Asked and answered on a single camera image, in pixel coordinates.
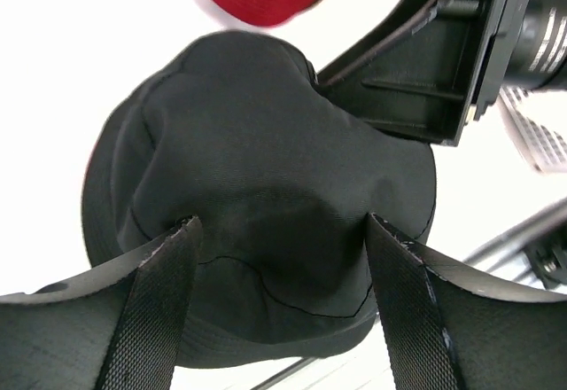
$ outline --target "black cloth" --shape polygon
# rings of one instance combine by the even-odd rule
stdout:
[[[315,87],[288,43],[221,32],[141,84],[103,128],[82,199],[93,266],[187,217],[203,223],[178,365],[355,347],[377,313],[365,217],[427,238],[430,146],[371,128]]]

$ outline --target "black fabric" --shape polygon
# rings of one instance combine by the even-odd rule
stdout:
[[[398,390],[567,387],[567,296],[474,270],[375,216],[366,246]]]
[[[427,237],[430,146],[356,120],[319,96],[314,79],[288,43],[209,35],[105,124],[82,200],[93,265],[184,217],[203,223],[182,366],[345,352],[377,312],[367,212]]]

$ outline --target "black hat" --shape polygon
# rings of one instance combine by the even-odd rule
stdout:
[[[114,110],[82,224],[96,266],[199,217],[177,364],[220,368],[360,343],[377,314],[366,215],[424,241],[435,195],[429,145],[332,105],[288,43],[229,31],[191,44]]]

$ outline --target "hat brim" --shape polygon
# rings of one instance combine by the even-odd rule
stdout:
[[[82,191],[82,232],[93,267],[123,254],[114,228],[110,182],[120,127],[135,106],[136,94],[133,94],[113,111],[97,140],[86,171]],[[189,311],[176,364],[186,368],[225,368],[285,357],[339,355],[363,340],[374,322],[371,317],[335,335],[267,345],[240,339]]]

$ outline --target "white table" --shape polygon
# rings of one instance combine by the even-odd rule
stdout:
[[[269,33],[297,45],[321,68],[397,2],[323,0]],[[82,178],[106,117],[195,38],[245,26],[206,0],[0,4],[2,294],[32,292],[89,268],[80,222]],[[439,196],[430,243],[457,259],[567,194],[567,176],[537,175],[523,162],[495,109],[466,128],[458,148],[436,148],[435,155]],[[216,390],[234,380],[240,384],[233,390],[249,388],[289,362],[178,371],[174,388]],[[376,358],[371,362],[376,365]],[[244,371],[255,378],[245,383]]]

